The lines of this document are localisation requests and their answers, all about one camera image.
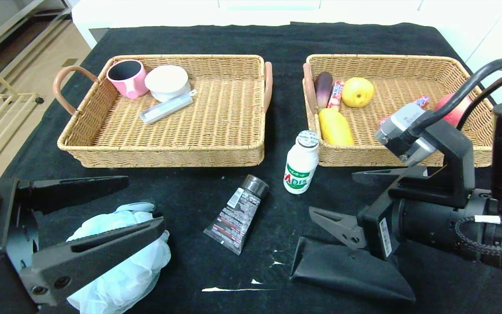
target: eggplant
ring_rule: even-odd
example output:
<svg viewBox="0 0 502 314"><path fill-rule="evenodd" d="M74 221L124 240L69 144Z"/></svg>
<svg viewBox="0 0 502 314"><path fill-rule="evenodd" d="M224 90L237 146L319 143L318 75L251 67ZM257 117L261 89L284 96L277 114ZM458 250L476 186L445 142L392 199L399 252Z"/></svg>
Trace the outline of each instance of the eggplant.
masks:
<svg viewBox="0 0 502 314"><path fill-rule="evenodd" d="M332 75L329 72L320 73L315 78L315 95L317 95L317 107L319 110L325 109L329 103L332 92Z"/></svg>

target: pink mug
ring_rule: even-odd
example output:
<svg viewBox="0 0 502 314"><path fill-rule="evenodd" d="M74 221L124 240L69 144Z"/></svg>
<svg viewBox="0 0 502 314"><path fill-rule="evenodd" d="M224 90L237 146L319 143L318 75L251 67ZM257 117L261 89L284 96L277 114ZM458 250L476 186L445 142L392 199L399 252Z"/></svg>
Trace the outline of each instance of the pink mug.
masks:
<svg viewBox="0 0 502 314"><path fill-rule="evenodd" d="M135 99L148 91L145 67L138 60L122 60L112 65L106 77L121 95Z"/></svg>

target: yellow pear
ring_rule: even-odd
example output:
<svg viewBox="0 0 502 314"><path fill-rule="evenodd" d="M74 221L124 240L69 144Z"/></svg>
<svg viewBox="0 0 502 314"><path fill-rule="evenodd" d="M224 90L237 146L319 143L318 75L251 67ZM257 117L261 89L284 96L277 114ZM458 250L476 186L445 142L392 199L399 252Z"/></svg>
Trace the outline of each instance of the yellow pear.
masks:
<svg viewBox="0 0 502 314"><path fill-rule="evenodd" d="M344 83L342 100L348 107L361 108L371 101L374 93L375 87L368 80L351 78Z"/></svg>

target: bottle cap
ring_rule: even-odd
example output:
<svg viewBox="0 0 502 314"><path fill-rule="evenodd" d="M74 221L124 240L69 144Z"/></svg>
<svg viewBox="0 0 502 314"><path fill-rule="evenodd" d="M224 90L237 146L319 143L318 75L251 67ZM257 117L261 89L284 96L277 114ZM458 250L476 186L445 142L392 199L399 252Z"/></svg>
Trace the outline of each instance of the bottle cap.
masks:
<svg viewBox="0 0 502 314"><path fill-rule="evenodd" d="M319 144L319 137L313 131L304 130L297 135L295 142L305 148L313 148Z"/></svg>
<svg viewBox="0 0 502 314"><path fill-rule="evenodd" d="M241 187L248 189L260 199L265 198L268 193L268 184L251 174L247 175Z"/></svg>

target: black cloth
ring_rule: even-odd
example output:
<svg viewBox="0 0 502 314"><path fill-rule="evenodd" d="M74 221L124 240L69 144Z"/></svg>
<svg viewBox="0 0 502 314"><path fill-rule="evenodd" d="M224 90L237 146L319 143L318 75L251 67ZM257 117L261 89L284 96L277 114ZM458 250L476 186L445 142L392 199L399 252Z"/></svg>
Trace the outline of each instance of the black cloth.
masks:
<svg viewBox="0 0 502 314"><path fill-rule="evenodd" d="M311 221L309 205L354 214L382 191L354 183L350 174L357 167L318 167L311 188L303 195L291 195L282 185L286 153L299 131L307 129L302 64L308 55L320 53L439 55L460 60L435 28L414 24L109 30L82 62L92 73L98 74L109 58L126 54L257 54L271 61L274 91L266 119L265 160L257 167L239 168L86 169L56 147L70 116L54 101L4 177L40 180L125 174L131 177L131 186L42 217L41 247L64 241L82 221L118 205L150 201L166 219L172 259L156 288L128 313L502 313L502 271L415 243L403 244L398 252L403 257L400 268L416 293L412 306L396 308L289 282L300 236L336 242ZM76 106L90 84L76 73L64 86L63 95ZM237 256L203 229L247 174L269 183L271 193L259 207L243 252ZM489 176L488 169L478 170L476 186L489 188ZM251 284L252 280L264 285ZM212 287L271 290L202 292ZM65 302L42 312L75 310Z"/></svg>

